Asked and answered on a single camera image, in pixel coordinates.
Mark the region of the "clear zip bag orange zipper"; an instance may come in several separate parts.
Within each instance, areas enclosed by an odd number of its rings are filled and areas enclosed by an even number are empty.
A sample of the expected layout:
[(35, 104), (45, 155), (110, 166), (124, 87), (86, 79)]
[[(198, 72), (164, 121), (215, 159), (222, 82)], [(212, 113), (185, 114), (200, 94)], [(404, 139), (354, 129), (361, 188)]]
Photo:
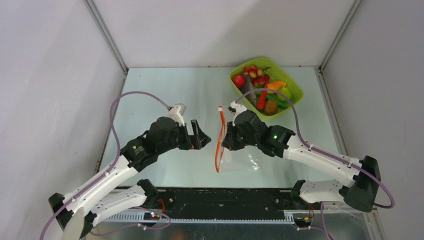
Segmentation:
[(217, 134), (216, 149), (214, 154), (214, 167), (217, 173), (253, 172), (261, 168), (260, 153), (252, 146), (234, 150), (224, 146), (225, 138), (230, 133), (232, 120), (230, 113), (224, 106), (218, 107), (220, 130)]

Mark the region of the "red chili pepper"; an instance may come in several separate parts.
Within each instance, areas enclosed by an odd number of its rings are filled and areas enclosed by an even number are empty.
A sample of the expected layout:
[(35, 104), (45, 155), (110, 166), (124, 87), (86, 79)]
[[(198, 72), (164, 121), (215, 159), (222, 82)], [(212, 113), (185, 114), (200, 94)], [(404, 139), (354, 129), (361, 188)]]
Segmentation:
[(266, 103), (266, 99), (267, 99), (267, 91), (266, 90), (262, 90), (259, 96), (259, 99), (257, 101), (256, 104), (256, 108), (259, 111), (262, 111), (265, 107), (265, 103)]

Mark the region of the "green pear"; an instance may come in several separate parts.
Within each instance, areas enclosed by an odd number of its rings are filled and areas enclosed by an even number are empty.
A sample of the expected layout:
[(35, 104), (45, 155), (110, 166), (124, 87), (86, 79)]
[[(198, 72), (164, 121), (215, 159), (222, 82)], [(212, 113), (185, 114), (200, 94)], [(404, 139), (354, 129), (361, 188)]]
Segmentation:
[(282, 102), (286, 102), (292, 96), (292, 92), (287, 86), (281, 87), (278, 92), (280, 94), (277, 94), (277, 98)]

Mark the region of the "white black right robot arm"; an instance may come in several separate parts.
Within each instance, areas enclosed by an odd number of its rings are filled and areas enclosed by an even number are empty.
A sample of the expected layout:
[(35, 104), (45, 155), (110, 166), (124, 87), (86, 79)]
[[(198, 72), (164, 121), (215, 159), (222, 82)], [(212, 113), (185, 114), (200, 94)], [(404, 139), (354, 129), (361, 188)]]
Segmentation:
[(298, 134), (280, 125), (266, 125), (251, 110), (237, 111), (230, 107), (233, 120), (227, 123), (222, 147), (229, 151), (256, 147), (269, 157), (279, 157), (305, 164), (331, 175), (333, 180), (298, 180), (290, 193), (291, 204), (304, 209), (318, 202), (343, 202), (351, 208), (369, 213), (381, 180), (378, 161), (365, 156), (362, 159), (336, 155), (313, 145), (306, 146)]

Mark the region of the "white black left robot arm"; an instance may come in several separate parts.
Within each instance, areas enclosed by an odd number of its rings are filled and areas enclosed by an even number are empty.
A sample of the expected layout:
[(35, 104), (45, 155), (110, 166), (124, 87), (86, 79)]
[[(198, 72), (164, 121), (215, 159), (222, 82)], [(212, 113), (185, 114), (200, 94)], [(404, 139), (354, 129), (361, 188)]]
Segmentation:
[(107, 196), (122, 182), (157, 162), (168, 151), (201, 150), (211, 142), (196, 120), (191, 121), (189, 134), (183, 120), (172, 117), (158, 118), (149, 130), (130, 140), (119, 149), (117, 158), (82, 186), (65, 195), (54, 193), (48, 199), (53, 216), (63, 231), (80, 214), (82, 225), (76, 230), (78, 239), (85, 237), (103, 220), (124, 210), (141, 207), (153, 208), (158, 202), (158, 191), (148, 179), (142, 179), (126, 192)]

